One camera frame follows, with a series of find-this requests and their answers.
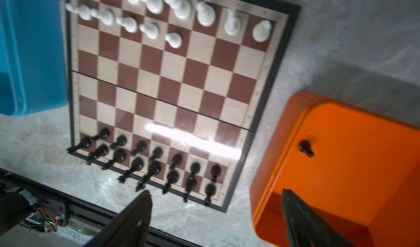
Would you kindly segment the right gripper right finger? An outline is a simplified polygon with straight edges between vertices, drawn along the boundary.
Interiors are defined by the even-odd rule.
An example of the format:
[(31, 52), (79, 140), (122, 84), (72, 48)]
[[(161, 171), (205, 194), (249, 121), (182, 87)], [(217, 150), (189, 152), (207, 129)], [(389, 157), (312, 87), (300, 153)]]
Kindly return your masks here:
[(281, 207), (291, 247), (352, 247), (290, 189), (282, 191)]

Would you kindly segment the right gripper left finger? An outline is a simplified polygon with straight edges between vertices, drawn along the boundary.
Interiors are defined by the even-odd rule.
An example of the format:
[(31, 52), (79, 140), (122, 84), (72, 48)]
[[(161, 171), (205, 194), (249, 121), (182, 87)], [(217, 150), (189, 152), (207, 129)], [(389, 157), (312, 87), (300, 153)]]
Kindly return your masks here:
[(152, 215), (152, 196), (141, 192), (86, 247), (144, 247)]

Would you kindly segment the black knight chess piece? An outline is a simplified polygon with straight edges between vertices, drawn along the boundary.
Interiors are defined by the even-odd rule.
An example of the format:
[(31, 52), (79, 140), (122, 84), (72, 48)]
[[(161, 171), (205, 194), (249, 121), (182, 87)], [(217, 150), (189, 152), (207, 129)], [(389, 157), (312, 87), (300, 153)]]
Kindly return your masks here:
[(193, 176), (190, 176), (186, 181), (185, 192), (183, 195), (183, 202), (187, 203), (190, 193), (195, 189), (197, 184), (196, 179)]

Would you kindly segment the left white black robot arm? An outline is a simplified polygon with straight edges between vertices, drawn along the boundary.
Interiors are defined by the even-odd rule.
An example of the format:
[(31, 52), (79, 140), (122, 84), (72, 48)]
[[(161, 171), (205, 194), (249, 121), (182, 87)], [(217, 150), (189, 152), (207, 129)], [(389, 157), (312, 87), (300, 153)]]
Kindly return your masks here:
[(22, 187), (1, 194), (1, 236), (30, 216), (37, 202), (37, 198)]

